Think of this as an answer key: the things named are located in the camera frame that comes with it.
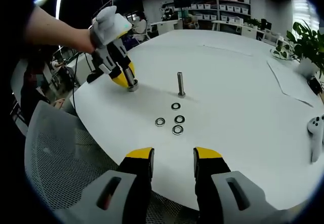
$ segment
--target metal bolt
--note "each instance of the metal bolt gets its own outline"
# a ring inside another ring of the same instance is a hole
[[[178,84],[179,84],[179,93],[178,97],[184,98],[186,93],[183,90],[183,79],[182,79],[182,72],[178,72]]]

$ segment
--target washer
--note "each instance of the washer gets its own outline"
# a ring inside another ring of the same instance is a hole
[[[174,122],[176,124],[182,124],[184,122],[184,116],[182,115],[177,115],[175,118],[174,118]]]
[[[175,102],[171,105],[172,110],[179,110],[180,107],[181,107],[180,103],[177,103],[177,102]]]
[[[155,120],[155,125],[157,125],[158,127],[163,126],[166,123],[166,120],[164,118],[158,118]]]
[[[176,125],[172,128],[172,133],[175,135],[180,135],[183,133],[183,127],[180,125]]]

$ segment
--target black cable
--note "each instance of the black cable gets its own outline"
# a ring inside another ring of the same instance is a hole
[[[90,64],[89,64],[89,61],[88,61],[88,58],[87,58],[86,53],[85,53],[85,56],[86,56],[86,60],[87,60],[87,64],[88,64],[88,66],[89,66],[89,69],[90,69],[91,72],[93,72],[92,69],[91,69],[91,67],[90,67]]]
[[[75,84],[75,79],[76,79],[76,67],[77,67],[77,59],[78,58],[79,58],[79,54],[76,57],[75,70],[74,70],[74,78],[73,78],[73,88],[72,88],[73,106],[74,106],[75,112],[76,112],[76,107],[75,107],[75,98],[74,98],[74,84]]]

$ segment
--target white round table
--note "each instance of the white round table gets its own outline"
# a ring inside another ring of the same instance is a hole
[[[132,150],[155,148],[152,189],[198,209],[193,148],[222,154],[263,189],[277,209],[306,200],[324,169],[324,156],[310,164],[306,124],[324,112],[284,95],[267,60],[273,48],[242,36],[207,30],[174,30],[129,52],[139,89],[128,92],[107,75],[84,83],[76,112],[103,150],[120,164]],[[177,72],[186,97],[177,97]],[[181,109],[174,111],[171,104]],[[182,135],[172,127],[185,117]],[[157,127],[155,120],[166,123]]]

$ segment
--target white shelving unit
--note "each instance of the white shelving unit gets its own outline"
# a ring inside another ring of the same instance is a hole
[[[236,0],[219,0],[221,2],[232,2],[232,3],[237,3],[237,4],[243,4],[243,5],[251,5],[249,3],[241,2],[241,1],[236,1]]]
[[[234,13],[234,14],[240,14],[240,15],[251,16],[251,15],[243,14],[243,13],[241,13],[241,12],[235,12],[235,11],[229,11],[229,10],[220,10],[220,12],[228,12],[228,13]]]
[[[205,19],[198,19],[198,20],[204,20],[204,21],[213,21],[213,20],[205,20]]]
[[[210,4],[212,6],[216,6],[217,8],[215,9],[192,9],[191,7],[188,9],[189,11],[195,11],[194,15],[197,14],[206,14],[205,12],[201,12],[199,13],[198,11],[209,11],[211,15],[213,14],[217,14],[217,20],[221,20],[221,14],[226,15],[226,13],[228,14],[227,16],[230,17],[230,14],[237,14],[236,16],[239,16],[241,18],[243,17],[251,17],[251,4],[250,3],[245,3],[245,2],[241,2],[241,1],[236,1],[236,0],[191,0],[192,4],[199,4],[199,5],[205,5],[205,4]],[[235,4],[239,4],[237,5],[237,7],[246,7],[246,9],[249,10],[249,14],[244,14],[242,12],[235,12],[235,11],[228,11],[228,10],[220,10],[219,5],[231,5],[231,6],[235,6]],[[170,5],[173,6],[173,2],[169,2],[166,3],[164,5]],[[213,20],[205,20],[205,19],[198,19],[201,21],[213,21]]]
[[[213,10],[213,11],[217,11],[217,9],[189,9],[189,10]]]

